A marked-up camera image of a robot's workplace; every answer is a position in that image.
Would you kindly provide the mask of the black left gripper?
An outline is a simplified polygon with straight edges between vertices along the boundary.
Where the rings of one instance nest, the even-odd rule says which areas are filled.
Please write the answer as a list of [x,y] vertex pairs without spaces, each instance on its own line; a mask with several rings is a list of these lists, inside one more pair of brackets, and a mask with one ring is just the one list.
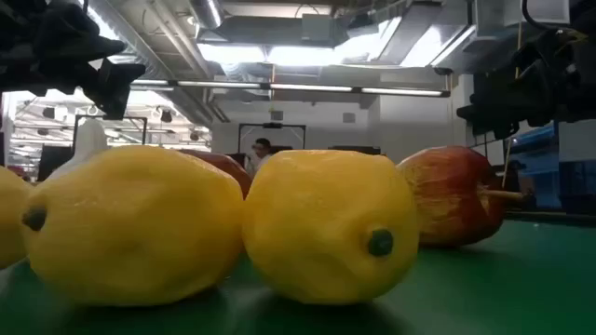
[[0,0],[0,91],[43,96],[82,87],[107,120],[122,120],[130,85],[145,74],[139,63],[93,60],[124,51],[124,42],[100,36],[89,0]]

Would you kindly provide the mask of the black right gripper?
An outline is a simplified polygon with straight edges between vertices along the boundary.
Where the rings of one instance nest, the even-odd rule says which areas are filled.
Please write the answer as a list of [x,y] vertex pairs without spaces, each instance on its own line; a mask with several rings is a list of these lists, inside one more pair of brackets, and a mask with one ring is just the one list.
[[[522,45],[512,64],[474,73],[472,105],[458,108],[456,115],[471,124],[474,135],[493,132],[497,140],[514,135],[520,125],[511,112],[476,106],[501,98],[514,81],[525,98],[522,119],[530,125],[596,120],[596,56],[585,58],[595,65],[594,74],[580,61],[580,54],[592,47],[596,48],[596,33],[546,30]],[[519,73],[514,80],[516,69]]]

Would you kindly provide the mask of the large round white garlic bulb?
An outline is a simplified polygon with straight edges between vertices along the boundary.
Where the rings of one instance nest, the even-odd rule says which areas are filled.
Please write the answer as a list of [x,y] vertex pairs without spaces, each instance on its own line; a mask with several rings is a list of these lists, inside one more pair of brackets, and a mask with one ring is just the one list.
[[108,149],[107,135],[102,123],[96,119],[87,119],[83,125],[77,128],[73,156],[55,169],[47,177],[47,180],[55,180],[58,177],[70,174]]

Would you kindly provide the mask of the red yellow apple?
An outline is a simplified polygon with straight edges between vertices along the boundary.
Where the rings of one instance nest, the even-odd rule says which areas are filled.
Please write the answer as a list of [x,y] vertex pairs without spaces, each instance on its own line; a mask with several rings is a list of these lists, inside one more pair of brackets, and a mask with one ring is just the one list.
[[535,203],[532,194],[506,191],[488,159],[463,146],[424,149],[397,164],[419,212],[420,245],[458,248],[500,229],[506,206]]

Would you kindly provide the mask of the yellow lemon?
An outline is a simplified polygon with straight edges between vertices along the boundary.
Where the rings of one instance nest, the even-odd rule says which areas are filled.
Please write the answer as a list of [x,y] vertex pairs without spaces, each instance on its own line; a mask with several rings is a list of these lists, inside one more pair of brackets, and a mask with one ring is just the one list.
[[245,206],[248,256],[265,283],[291,300],[373,300],[395,287],[417,256],[413,194],[384,155],[274,154],[257,172]]
[[0,269],[23,259],[26,251],[20,233],[21,210],[33,186],[0,166]]
[[107,150],[35,186],[20,219],[34,273],[85,305],[151,306],[212,288],[242,250],[243,193],[189,154]]

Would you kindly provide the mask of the dark red onion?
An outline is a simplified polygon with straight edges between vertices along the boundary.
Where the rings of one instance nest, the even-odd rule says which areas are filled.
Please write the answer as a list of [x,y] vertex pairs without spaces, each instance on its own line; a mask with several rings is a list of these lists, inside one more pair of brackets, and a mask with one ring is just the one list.
[[232,157],[225,154],[215,154],[209,152],[201,152],[197,150],[181,149],[181,153],[192,155],[203,161],[206,161],[218,169],[231,175],[239,184],[243,197],[246,198],[250,187],[251,177],[246,170]]

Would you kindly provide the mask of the blue plastic container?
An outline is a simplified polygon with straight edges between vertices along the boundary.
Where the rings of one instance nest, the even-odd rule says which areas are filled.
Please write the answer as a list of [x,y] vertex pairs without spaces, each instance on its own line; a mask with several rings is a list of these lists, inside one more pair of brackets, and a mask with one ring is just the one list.
[[596,215],[596,120],[552,123],[520,133],[511,160],[536,207]]

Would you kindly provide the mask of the black monitor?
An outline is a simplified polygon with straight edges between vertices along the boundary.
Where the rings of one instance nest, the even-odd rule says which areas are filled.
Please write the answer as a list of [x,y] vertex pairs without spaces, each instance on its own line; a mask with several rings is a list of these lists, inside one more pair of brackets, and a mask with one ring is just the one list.
[[46,180],[57,168],[61,167],[73,156],[70,146],[43,145],[38,167],[37,180]]

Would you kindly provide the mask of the black screen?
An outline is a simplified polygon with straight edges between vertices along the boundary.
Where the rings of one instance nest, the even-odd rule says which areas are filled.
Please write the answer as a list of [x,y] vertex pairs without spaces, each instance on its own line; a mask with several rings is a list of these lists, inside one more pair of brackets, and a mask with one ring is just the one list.
[[336,145],[336,146],[331,146],[330,150],[351,151],[351,152],[358,152],[358,153],[362,153],[362,154],[380,154],[381,153],[380,148],[373,147],[373,146]]

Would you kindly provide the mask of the person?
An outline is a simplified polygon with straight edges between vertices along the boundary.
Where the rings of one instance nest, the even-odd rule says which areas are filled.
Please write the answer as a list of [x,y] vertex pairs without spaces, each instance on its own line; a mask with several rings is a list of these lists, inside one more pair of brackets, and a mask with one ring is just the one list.
[[260,168],[272,156],[271,142],[267,138],[259,138],[251,146],[252,153],[247,155],[248,162],[246,169],[249,176],[253,179]]

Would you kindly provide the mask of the long ceiling light strip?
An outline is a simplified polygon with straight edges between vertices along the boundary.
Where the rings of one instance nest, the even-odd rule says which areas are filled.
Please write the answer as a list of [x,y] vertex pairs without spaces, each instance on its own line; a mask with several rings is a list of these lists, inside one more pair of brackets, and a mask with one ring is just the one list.
[[308,91],[325,93],[345,94],[367,94],[384,96],[406,96],[425,98],[448,98],[450,90],[429,90],[409,87],[351,87],[351,86],[329,86],[313,84],[287,84],[287,83],[265,83],[265,82],[228,82],[228,81],[191,81],[191,80],[159,80],[159,79],[138,79],[131,83],[135,87],[160,87],[170,89],[171,87],[201,87],[201,88],[224,88],[224,89],[250,89],[250,90],[288,90]]

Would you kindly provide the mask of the silver ventilation duct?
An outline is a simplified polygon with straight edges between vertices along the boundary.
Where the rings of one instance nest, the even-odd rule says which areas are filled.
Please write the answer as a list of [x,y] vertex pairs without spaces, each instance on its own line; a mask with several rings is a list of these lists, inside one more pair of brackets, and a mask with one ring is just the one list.
[[202,29],[217,29],[224,21],[225,12],[218,0],[188,0],[191,12]]

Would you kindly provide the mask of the black rectangular frame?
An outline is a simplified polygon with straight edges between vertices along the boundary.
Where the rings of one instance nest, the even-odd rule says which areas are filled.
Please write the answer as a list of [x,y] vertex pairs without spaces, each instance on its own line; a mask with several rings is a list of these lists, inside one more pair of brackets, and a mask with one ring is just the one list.
[[261,138],[269,140],[273,154],[285,150],[303,150],[306,147],[306,126],[277,122],[241,123],[238,125],[237,151],[252,154],[252,145]]

